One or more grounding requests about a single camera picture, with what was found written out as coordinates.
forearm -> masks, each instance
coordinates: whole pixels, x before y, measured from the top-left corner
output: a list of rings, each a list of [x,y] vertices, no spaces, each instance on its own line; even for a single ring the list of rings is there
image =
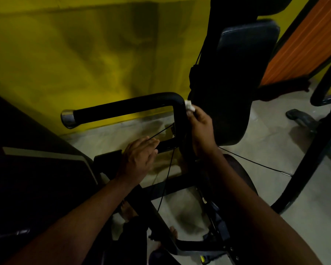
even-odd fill
[[[241,252],[261,264],[321,264],[305,241],[214,151],[205,158],[225,221]]]
[[[108,218],[131,190],[122,179],[110,181],[6,264],[81,264]]]

chair backrest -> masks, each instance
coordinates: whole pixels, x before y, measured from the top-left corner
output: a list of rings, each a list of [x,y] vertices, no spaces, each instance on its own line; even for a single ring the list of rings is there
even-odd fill
[[[280,29],[276,23],[256,21],[256,18],[280,12],[290,1],[211,0],[207,37],[199,65],[190,71],[188,98],[212,117],[218,145],[233,145],[243,137],[254,91],[260,85],[278,40]],[[219,7],[226,2],[230,2],[233,11],[239,9],[233,2],[246,2],[240,7],[246,14],[242,13],[237,19],[225,16],[221,20],[223,11],[221,13]]]

gray floor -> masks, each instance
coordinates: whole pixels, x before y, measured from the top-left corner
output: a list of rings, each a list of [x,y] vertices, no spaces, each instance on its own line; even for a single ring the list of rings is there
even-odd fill
[[[225,147],[250,160],[269,167],[293,173],[311,142],[309,132],[288,120],[284,113],[299,109],[315,119],[326,116],[331,106],[313,107],[310,93],[296,92],[283,95],[270,102],[255,101],[244,138],[236,145]],[[73,146],[93,158],[95,155],[124,149],[141,136],[157,133],[173,122],[171,114],[137,119],[76,133],[64,138]],[[170,130],[159,135],[171,137]],[[142,181],[143,187],[163,181],[167,176],[171,152],[159,154],[153,170]],[[272,204],[282,193],[289,177],[237,158],[251,176],[259,195]],[[179,151],[175,152],[170,175],[185,172]],[[158,207],[159,199],[154,200]],[[169,226],[174,226],[182,240],[201,240],[207,233],[207,219],[203,215],[194,189],[186,189],[163,199],[160,214]],[[313,175],[295,203],[283,213],[283,218],[303,237],[323,264],[331,264],[331,161],[327,157]],[[113,234],[122,231],[122,218],[114,216]],[[149,242],[149,252],[154,243]],[[176,257],[183,265],[200,264],[199,257]],[[222,257],[213,264],[230,264]]]

striped orange fabric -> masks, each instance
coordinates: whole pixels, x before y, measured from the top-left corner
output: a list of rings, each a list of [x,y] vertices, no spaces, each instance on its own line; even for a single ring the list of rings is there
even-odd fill
[[[331,0],[319,0],[269,62],[261,85],[310,74],[331,56]]]

